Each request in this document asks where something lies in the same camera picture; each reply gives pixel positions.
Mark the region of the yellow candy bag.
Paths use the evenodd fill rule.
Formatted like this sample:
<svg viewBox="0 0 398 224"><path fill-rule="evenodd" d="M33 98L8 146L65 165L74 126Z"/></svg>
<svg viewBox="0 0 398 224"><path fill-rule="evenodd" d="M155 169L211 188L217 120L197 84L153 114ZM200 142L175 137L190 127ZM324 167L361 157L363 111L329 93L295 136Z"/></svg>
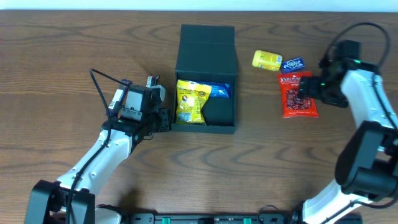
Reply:
<svg viewBox="0 0 398 224"><path fill-rule="evenodd" d="M210 85L178 80L176 123L205 125L201 110L208 101L211 90Z"/></svg>

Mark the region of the dark green box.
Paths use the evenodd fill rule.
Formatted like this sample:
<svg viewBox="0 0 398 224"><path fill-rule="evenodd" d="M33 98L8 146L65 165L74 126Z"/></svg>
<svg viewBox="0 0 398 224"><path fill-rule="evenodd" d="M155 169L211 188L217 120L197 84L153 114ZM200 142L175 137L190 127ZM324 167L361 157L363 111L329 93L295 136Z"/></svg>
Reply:
<svg viewBox="0 0 398 224"><path fill-rule="evenodd" d="M233 26L181 25L175 67L176 80L227 83L229 97L210 97L202 109L204 125L178 124L173 115L172 131L234 134L236 130L236 84L238 62Z"/></svg>

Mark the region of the blue snack bar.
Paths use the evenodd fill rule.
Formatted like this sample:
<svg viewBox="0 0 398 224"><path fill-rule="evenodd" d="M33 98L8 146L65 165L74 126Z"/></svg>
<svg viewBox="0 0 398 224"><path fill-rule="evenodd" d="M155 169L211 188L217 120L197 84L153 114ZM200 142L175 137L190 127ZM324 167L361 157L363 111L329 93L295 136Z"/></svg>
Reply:
<svg viewBox="0 0 398 224"><path fill-rule="evenodd" d="M200 82L200 84L211 86L211 97L230 98L231 96L231 85L228 83Z"/></svg>

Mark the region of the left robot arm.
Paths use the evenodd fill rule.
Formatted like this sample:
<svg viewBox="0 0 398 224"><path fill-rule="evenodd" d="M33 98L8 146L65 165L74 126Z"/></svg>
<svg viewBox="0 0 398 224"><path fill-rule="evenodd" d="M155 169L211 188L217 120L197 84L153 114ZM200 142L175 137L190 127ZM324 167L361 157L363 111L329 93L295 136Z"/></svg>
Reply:
<svg viewBox="0 0 398 224"><path fill-rule="evenodd" d="M129 216L119 209L97 205L96 195L141 141L170 131L169 111L161 107L164 99L160 85L117 89L106 105L108 120L91 149L55 182L35 184L25 222L128 223Z"/></svg>

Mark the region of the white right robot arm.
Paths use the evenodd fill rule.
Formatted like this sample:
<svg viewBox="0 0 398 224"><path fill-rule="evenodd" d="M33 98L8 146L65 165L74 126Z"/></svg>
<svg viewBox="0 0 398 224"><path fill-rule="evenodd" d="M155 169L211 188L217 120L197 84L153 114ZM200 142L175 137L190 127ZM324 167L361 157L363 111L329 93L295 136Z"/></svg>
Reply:
<svg viewBox="0 0 398 224"><path fill-rule="evenodd" d="M298 97L350 107L356 131L338 157L335 178L294 210L291 223L336 223L360 206L397 203L397 115L379 67L352 58L330 63L322 76L300 79Z"/></svg>

